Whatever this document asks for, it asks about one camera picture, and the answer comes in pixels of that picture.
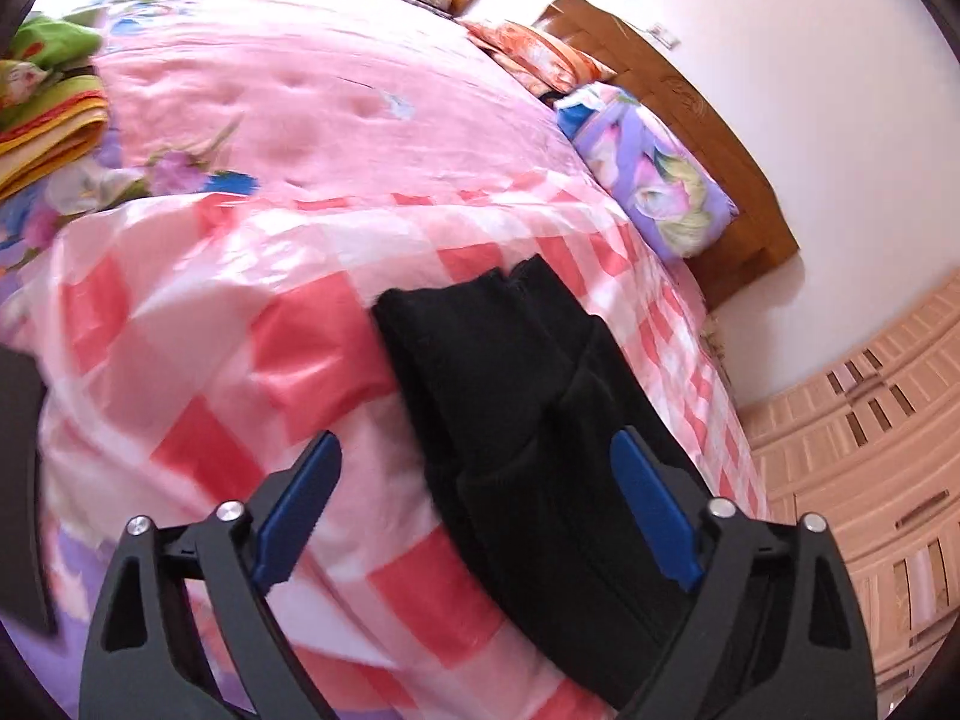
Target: black cloth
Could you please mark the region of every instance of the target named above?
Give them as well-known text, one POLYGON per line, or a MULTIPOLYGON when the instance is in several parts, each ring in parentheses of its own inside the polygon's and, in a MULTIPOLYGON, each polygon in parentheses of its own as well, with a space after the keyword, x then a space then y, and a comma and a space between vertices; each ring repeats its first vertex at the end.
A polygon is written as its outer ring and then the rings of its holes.
POLYGON ((610 330, 539 256, 509 277, 389 290, 373 317, 467 566, 563 672, 623 707, 692 602, 613 479, 614 433, 634 425, 709 493, 610 330))

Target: green fabric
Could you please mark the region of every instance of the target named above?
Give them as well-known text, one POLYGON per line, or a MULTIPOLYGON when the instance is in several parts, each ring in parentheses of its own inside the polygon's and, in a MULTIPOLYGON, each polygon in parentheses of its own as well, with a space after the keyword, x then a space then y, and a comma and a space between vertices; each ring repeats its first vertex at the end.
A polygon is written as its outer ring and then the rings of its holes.
POLYGON ((0 112, 0 130, 21 127, 21 125, 32 122, 33 119, 42 116, 47 111, 61 105, 61 103, 65 103, 74 95, 102 90, 102 88, 101 81, 97 76, 73 76, 72 79, 59 81, 52 86, 40 89, 25 103, 14 105, 12 108, 5 108, 0 112))
POLYGON ((108 5, 88 5, 72 13, 67 13, 64 20, 69 23, 78 23, 80 26, 96 28, 102 22, 103 17, 107 15, 107 11, 109 11, 108 5))
POLYGON ((8 58, 29 61, 49 71, 93 55, 101 42, 93 29, 40 14, 28 18, 16 30, 8 58))

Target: bedspread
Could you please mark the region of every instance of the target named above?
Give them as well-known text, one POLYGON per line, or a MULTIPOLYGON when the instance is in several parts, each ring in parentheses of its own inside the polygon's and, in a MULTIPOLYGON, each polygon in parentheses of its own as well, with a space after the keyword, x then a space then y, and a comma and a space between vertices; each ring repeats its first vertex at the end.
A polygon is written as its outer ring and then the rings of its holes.
MULTIPOLYGON (((223 167, 262 190, 82 218, 25 269, 19 341, 50 383, 45 528, 102 554, 129 517, 205 517, 330 429, 341 482, 270 604, 334 709, 610 716, 457 557, 367 309, 390 287, 544 255, 606 320, 710 487, 762 516, 731 401, 659 260, 549 109, 448 20, 393 0, 183 0, 122 20, 100 67, 125 162, 241 114, 223 167)), ((89 578, 47 546, 61 614, 83 624, 89 578)))
POLYGON ((198 519, 333 430, 341 482, 270 599, 335 709, 607 716, 457 557, 367 313, 389 287, 445 286, 538 252, 608 322, 712 488, 762 512, 730 402, 661 264, 606 194, 546 172, 432 197, 147 199, 69 225, 25 278, 59 494, 105 538, 133 514, 198 519))

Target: purple floral pillow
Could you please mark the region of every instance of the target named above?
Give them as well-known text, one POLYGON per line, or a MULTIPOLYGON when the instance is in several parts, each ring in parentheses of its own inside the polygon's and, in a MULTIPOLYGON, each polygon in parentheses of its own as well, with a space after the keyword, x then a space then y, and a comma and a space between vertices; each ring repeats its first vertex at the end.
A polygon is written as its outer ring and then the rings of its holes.
POLYGON ((594 83, 556 105, 560 128, 664 262, 698 255, 736 216, 736 205, 656 115, 594 83))

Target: floral pillow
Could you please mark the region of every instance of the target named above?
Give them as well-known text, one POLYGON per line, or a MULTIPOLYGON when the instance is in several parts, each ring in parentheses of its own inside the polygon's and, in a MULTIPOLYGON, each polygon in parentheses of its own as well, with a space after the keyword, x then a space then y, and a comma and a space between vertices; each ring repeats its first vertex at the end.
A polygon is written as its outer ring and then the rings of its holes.
POLYGON ((736 216, 733 201, 656 114, 596 83, 555 105, 560 129, 664 263, 694 257, 736 216))
POLYGON ((469 33, 505 53, 551 89, 569 94, 593 81, 607 81, 616 73, 562 40, 515 22, 474 22, 461 19, 469 33))
POLYGON ((514 60, 510 59, 504 52, 501 52, 499 49, 495 49, 487 41, 481 40, 476 37, 476 35, 467 34, 467 40, 471 42, 474 46, 477 46, 479 50, 483 53, 486 53, 494 62, 501 66, 507 73, 514 77, 514 80, 523 85, 523 88, 526 89, 531 95, 534 95, 535 98, 542 98, 544 95, 549 94, 553 91, 549 86, 547 86, 544 81, 538 79, 534 74, 527 73, 520 65, 517 64, 514 60))

